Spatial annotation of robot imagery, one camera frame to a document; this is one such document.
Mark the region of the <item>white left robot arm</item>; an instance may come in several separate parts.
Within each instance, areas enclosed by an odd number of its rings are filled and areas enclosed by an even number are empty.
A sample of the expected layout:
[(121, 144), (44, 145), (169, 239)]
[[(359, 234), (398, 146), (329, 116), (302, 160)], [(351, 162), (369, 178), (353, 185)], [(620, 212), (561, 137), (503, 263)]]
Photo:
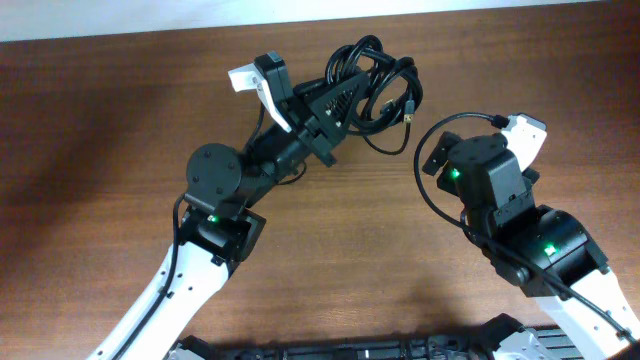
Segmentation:
[(275, 123), (242, 150), (210, 143), (186, 168), (176, 200), (174, 240), (158, 271), (123, 318), (91, 353), (93, 359), (163, 359), (201, 307), (251, 254), (265, 224), (252, 206), (284, 183), (307, 157), (326, 166), (367, 92), (362, 71), (294, 88), (283, 67), (229, 71), (237, 92), (255, 91)]

